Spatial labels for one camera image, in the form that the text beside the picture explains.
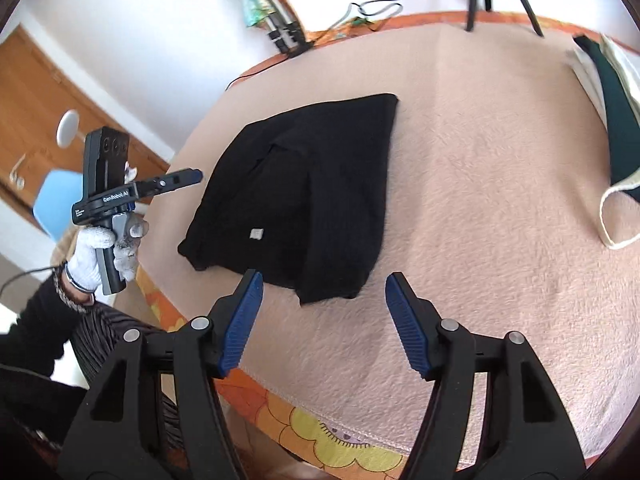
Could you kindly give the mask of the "left forearm black sleeve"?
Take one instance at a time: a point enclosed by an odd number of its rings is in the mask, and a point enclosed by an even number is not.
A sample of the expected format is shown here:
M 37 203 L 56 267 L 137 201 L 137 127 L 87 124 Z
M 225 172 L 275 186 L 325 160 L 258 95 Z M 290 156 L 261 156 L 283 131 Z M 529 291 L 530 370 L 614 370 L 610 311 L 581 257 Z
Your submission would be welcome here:
M 64 266 L 57 266 L 29 298 L 26 308 L 1 335 L 1 364 L 50 377 L 64 344 L 96 303 L 93 295 L 77 299 L 66 284 Z

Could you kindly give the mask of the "left hand white glove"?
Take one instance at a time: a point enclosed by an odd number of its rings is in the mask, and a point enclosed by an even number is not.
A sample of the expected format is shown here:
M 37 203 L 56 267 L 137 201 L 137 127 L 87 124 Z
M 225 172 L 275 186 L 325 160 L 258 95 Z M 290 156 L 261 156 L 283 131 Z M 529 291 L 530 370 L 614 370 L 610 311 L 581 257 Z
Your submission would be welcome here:
M 136 276 L 138 248 L 148 229 L 148 222 L 134 212 L 81 228 L 73 255 L 61 271 L 62 289 L 82 304 L 99 287 L 107 296 L 122 292 Z

